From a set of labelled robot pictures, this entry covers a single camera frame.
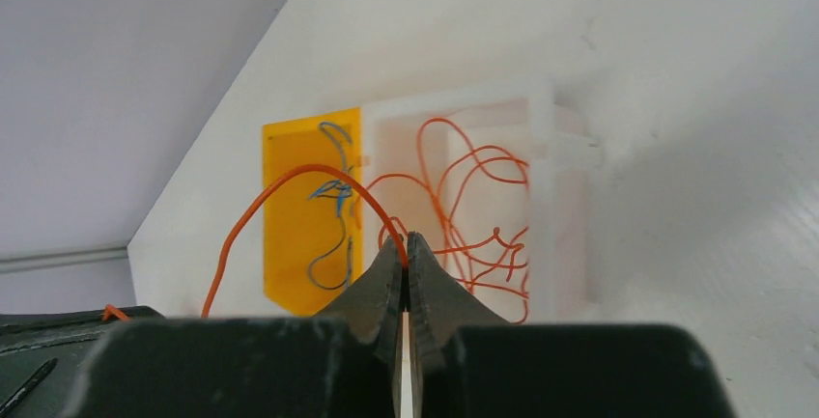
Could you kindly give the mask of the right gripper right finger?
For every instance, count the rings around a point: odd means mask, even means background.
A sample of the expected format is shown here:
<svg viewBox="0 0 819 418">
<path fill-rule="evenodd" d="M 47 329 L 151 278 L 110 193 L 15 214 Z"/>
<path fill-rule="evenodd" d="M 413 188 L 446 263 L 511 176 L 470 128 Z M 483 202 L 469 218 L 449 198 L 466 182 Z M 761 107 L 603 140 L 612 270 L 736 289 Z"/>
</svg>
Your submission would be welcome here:
<svg viewBox="0 0 819 418">
<path fill-rule="evenodd" d="M 445 367 L 442 350 L 459 327 L 508 323 L 441 267 L 421 234 L 409 234 L 407 254 L 410 356 L 417 370 Z"/>
</svg>

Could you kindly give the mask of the white plastic bin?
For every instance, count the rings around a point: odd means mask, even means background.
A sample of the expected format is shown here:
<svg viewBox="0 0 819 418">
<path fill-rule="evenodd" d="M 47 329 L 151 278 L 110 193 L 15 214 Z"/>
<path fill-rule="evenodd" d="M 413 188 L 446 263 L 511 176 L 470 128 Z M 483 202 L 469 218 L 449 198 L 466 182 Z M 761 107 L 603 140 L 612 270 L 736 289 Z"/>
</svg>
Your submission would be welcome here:
<svg viewBox="0 0 819 418">
<path fill-rule="evenodd" d="M 462 287 L 513 323 L 586 303 L 587 177 L 603 160 L 541 77 L 365 104 L 362 180 Z"/>
</svg>

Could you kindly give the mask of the orange plastic bin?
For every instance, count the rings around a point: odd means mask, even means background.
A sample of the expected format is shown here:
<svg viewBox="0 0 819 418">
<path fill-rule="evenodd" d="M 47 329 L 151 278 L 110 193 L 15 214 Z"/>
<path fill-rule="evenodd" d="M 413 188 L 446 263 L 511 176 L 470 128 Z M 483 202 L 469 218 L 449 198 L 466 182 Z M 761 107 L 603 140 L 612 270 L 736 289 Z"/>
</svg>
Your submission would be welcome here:
<svg viewBox="0 0 819 418">
<path fill-rule="evenodd" d="M 263 184 L 308 164 L 361 174 L 361 114 L 351 108 L 264 125 Z M 311 316 L 363 271 L 361 204 L 344 181 L 300 174 L 263 205 L 263 278 L 268 299 L 297 316 Z"/>
</svg>

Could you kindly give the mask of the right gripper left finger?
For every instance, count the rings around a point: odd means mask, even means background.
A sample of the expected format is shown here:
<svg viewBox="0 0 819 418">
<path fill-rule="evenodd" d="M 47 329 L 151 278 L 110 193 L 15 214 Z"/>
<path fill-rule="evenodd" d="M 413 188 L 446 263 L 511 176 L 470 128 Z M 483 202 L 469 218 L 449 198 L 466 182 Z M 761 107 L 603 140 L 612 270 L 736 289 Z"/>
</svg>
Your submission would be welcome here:
<svg viewBox="0 0 819 418">
<path fill-rule="evenodd" d="M 393 368 L 401 357 L 404 268 L 402 238 L 389 238 L 368 269 L 317 315 L 339 319 L 379 361 Z"/>
</svg>

